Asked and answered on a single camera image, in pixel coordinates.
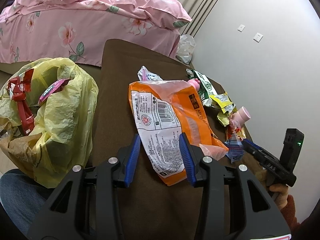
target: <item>yellow plastic bag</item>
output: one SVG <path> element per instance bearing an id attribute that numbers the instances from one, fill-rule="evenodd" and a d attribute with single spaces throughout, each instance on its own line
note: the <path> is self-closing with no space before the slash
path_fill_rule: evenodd
<path id="1" fill-rule="evenodd" d="M 68 58 L 42 58 L 25 65 L 12 77 L 34 69 L 27 103 L 35 128 L 17 137 L 21 125 L 17 103 L 8 84 L 0 91 L 0 148 L 25 174 L 45 187 L 56 187 L 76 164 L 85 166 L 92 150 L 92 120 L 98 87 L 94 79 Z M 71 79 L 36 109 L 39 97 L 53 82 Z"/>

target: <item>metal screw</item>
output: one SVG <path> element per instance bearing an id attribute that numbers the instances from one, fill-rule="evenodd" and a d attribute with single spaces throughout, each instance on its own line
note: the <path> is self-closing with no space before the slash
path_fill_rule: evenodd
<path id="1" fill-rule="evenodd" d="M 244 164 L 240 164 L 240 165 L 239 165 L 239 170 L 241 170 L 241 171 L 247 171 L 247 169 L 248 169 L 248 167 L 245 166 Z"/>
<path id="2" fill-rule="evenodd" d="M 109 160 L 108 160 L 109 163 L 111 164 L 115 164 L 118 162 L 118 159 L 116 157 L 111 157 Z"/>
<path id="3" fill-rule="evenodd" d="M 205 163 L 210 163 L 210 162 L 212 162 L 212 158 L 211 158 L 210 156 L 204 156 L 204 157 L 202 158 L 202 160 L 203 160 Z"/>
<path id="4" fill-rule="evenodd" d="M 75 166 L 72 167 L 72 170 L 73 170 L 74 172 L 78 172 L 78 171 L 81 170 L 81 166 L 80 166 L 80 165 L 75 165 Z"/>

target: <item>pink floral bedding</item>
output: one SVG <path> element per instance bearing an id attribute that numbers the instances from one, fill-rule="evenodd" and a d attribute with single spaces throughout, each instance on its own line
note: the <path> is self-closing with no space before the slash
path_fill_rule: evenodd
<path id="1" fill-rule="evenodd" d="M 0 62 L 69 57 L 101 66 L 108 39 L 174 58 L 177 29 L 191 20 L 181 8 L 176 0 L 15 0 L 0 15 Z"/>

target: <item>brown sleeve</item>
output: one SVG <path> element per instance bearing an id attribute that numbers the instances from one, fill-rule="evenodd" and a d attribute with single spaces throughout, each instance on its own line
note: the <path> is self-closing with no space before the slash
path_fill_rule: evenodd
<path id="1" fill-rule="evenodd" d="M 288 195 L 288 203 L 287 205 L 281 210 L 281 213 L 284 219 L 287 221 L 288 226 L 290 227 L 291 232 L 296 230 L 300 223 L 297 222 L 297 218 L 295 217 L 296 214 L 296 207 L 294 204 L 293 196 Z"/>

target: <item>wall switch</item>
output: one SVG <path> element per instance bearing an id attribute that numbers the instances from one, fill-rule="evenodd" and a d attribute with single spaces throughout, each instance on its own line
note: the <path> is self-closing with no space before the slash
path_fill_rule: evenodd
<path id="1" fill-rule="evenodd" d="M 245 26 L 241 24 L 241 25 L 239 26 L 239 28 L 238 28 L 238 31 L 242 32 L 243 29 L 244 29 L 244 27 L 245 27 Z"/>
<path id="2" fill-rule="evenodd" d="M 256 36 L 253 38 L 255 41 L 259 42 L 261 40 L 261 38 L 263 37 L 262 34 L 257 33 Z"/>

